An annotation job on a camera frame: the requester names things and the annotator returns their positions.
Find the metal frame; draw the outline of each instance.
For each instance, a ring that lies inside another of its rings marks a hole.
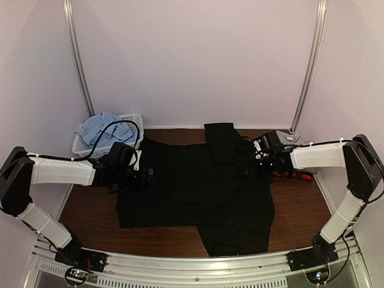
[[[360,288],[371,288],[367,268],[355,238],[348,238],[353,270]],[[339,260],[346,260],[347,249],[342,241],[336,243]],[[95,272],[87,282],[96,287],[287,287],[286,277],[303,274],[291,272],[287,264],[288,251],[256,256],[221,258],[166,258],[143,257],[129,254],[106,253],[103,273]],[[32,252],[29,269],[25,274],[24,288],[35,287],[41,271],[64,275],[68,268],[54,261],[55,254],[49,243],[38,238]]]
[[[326,16],[326,0],[319,0],[319,4],[317,6],[316,22],[315,22],[314,31],[313,31],[312,46],[311,46],[310,58],[308,60],[307,72],[305,73],[305,78],[301,88],[298,107],[296,109],[295,117],[293,119],[292,126],[290,128],[291,132],[293,133],[296,132],[296,129],[299,125],[299,121],[304,109],[304,104],[308,97],[308,92],[309,92],[313,74],[314,74],[316,59],[319,54],[320,45],[323,38],[325,16]]]
[[[73,54],[73,60],[75,64],[77,79],[79,81],[80,90],[83,95],[86,111],[88,113],[88,116],[91,117],[95,115],[95,110],[92,104],[91,96],[89,95],[89,90],[88,90],[88,86],[85,79],[83,64],[80,57],[79,44],[77,42],[74,17],[72,12],[72,0],[63,0],[63,4],[64,4],[65,19],[67,21],[67,28],[68,28],[70,44],[72,48],[72,54]]]

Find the white enclosure wall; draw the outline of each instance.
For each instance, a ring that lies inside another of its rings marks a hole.
[[[289,128],[317,1],[73,1],[96,113],[146,128]]]
[[[86,119],[61,0],[0,1],[0,165],[13,147],[71,155]],[[57,216],[68,187],[39,185],[32,197]],[[0,287],[20,287],[35,235],[0,213]]]
[[[328,1],[322,48],[300,134],[322,141],[364,133],[384,159],[383,15],[383,1]],[[346,189],[345,172],[323,169],[320,174],[338,205]],[[355,226],[377,288],[384,286],[383,206],[384,199],[373,203]]]

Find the laundry basket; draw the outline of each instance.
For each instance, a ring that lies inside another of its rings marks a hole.
[[[143,118],[140,114],[138,113],[132,113],[132,114],[124,114],[124,115],[119,115],[119,117],[123,120],[130,120],[133,121],[139,126],[139,133],[140,137],[139,140],[137,141],[136,149],[139,148],[140,142],[144,138],[144,127],[143,127]],[[131,129],[135,129],[135,126],[132,123],[127,123]],[[130,145],[133,147],[136,139],[133,139],[132,142],[126,142],[125,144]],[[94,153],[91,155],[90,158],[100,158],[103,155],[108,154],[109,150],[111,149],[112,146],[109,147],[100,147],[96,148]],[[72,152],[74,154],[79,155],[80,157],[87,156],[90,152],[91,149],[89,146],[83,141],[80,135],[76,133],[74,140],[73,140],[73,146],[72,146]]]

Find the wooden board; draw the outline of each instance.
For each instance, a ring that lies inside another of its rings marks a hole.
[[[266,130],[239,130],[250,138]],[[146,130],[145,136],[172,145],[205,143],[204,130]],[[315,182],[274,178],[271,193],[275,203],[269,251],[311,245],[313,236],[330,217]],[[168,257],[207,257],[195,227],[120,229],[117,195],[105,188],[75,186],[61,215],[82,240],[84,247],[117,253]]]

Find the white cable tie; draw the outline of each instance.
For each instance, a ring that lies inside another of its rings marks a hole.
[[[348,226],[346,229],[346,234],[353,230],[353,226]]]
[[[347,219],[344,218],[344,216],[342,216],[337,210],[336,210],[336,214],[340,216],[341,219],[343,219],[345,222],[348,222],[350,224],[355,224],[356,222],[355,221],[349,221]]]
[[[40,228],[39,230],[37,230],[37,233],[40,235],[41,234],[41,231],[43,231],[47,226],[48,226],[48,224],[50,223],[50,221],[51,221],[51,217],[49,218],[49,221],[47,221],[45,224],[44,224],[44,226],[42,227],[42,228]]]

